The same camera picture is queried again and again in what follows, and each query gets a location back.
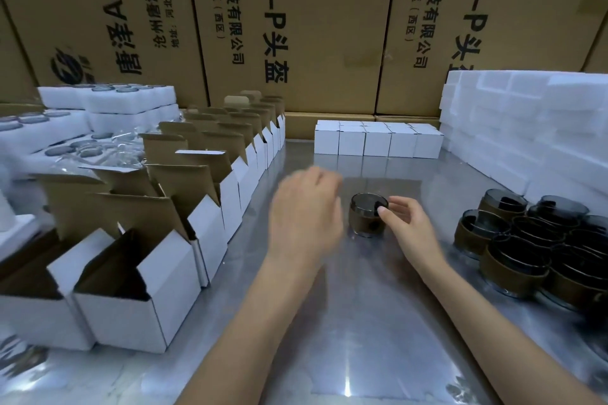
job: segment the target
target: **hand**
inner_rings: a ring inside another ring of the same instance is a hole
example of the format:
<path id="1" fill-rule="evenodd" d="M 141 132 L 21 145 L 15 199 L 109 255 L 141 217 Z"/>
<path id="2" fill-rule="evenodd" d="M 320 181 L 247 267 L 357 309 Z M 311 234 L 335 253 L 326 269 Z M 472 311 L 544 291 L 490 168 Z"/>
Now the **hand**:
<path id="1" fill-rule="evenodd" d="M 344 232 L 342 177 L 310 167 L 285 178 L 270 205 L 268 257 L 295 269 L 319 269 Z"/>
<path id="2" fill-rule="evenodd" d="M 415 199 L 393 195 L 389 197 L 389 208 L 378 208 L 378 214 L 416 270 L 445 262 L 430 219 Z"/>

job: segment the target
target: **stainless steel surface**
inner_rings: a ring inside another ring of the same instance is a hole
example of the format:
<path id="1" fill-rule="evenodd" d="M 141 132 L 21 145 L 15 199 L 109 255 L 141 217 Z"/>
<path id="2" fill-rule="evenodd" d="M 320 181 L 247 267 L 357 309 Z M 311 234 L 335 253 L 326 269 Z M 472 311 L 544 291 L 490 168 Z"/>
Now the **stainless steel surface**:
<path id="1" fill-rule="evenodd" d="M 0 344 L 0 403 L 173 403 L 237 311 L 262 263 L 277 183 L 313 163 L 344 175 L 345 224 L 348 202 L 358 192 L 419 199 L 452 266 L 559 363 L 608 396 L 608 363 L 584 342 L 581 316 L 542 295 L 518 301 L 498 293 L 479 275 L 478 262 L 452 247 L 462 212 L 476 208 L 487 189 L 499 187 L 496 182 L 443 152 L 438 160 L 319 156 L 311 143 L 287 142 L 260 180 L 213 286 L 203 290 L 165 354 L 105 346 L 89 353 L 47 351 L 8 338 Z M 32 183 L 17 186 L 14 196 L 25 202 L 22 209 L 38 205 L 36 212 L 43 215 Z M 262 403 L 409 401 L 499 403 L 391 233 L 365 239 L 349 231 L 283 340 Z"/>

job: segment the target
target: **marble surface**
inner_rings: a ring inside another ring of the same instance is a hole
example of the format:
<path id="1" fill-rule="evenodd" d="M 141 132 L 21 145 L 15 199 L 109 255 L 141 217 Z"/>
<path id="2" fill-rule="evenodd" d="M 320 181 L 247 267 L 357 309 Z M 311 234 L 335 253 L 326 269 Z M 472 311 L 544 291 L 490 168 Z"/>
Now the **marble surface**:
<path id="1" fill-rule="evenodd" d="M 608 394 L 608 363 L 584 342 L 580 316 L 543 296 L 520 302 L 499 294 L 480 278 L 477 263 L 451 245 L 462 212 L 476 208 L 485 190 L 499 187 L 495 181 L 445 152 L 437 160 L 320 156 L 310 142 L 288 141 L 260 180 L 212 287 L 202 291 L 167 352 L 48 350 L 28 346 L 0 326 L 0 404 L 174 403 L 262 263 L 277 183 L 313 163 L 344 175 L 345 208 L 358 192 L 419 199 L 452 266 L 558 362 L 597 393 Z M 34 183 L 15 186 L 11 197 L 19 199 L 19 213 L 49 221 Z M 421 402 L 500 403 L 392 234 L 364 239 L 349 231 L 288 330 L 262 403 Z"/>

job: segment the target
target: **person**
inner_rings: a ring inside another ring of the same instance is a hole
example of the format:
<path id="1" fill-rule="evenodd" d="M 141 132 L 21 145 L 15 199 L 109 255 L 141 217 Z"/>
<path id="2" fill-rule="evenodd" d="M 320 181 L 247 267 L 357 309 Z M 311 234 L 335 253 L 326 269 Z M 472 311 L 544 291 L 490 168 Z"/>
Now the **person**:
<path id="1" fill-rule="evenodd" d="M 311 167 L 280 183 L 260 271 L 178 405 L 259 402 L 283 335 L 344 233 L 341 181 L 337 173 Z M 392 196 L 389 208 L 378 212 L 505 405 L 603 404 L 452 270 L 416 200 Z"/>

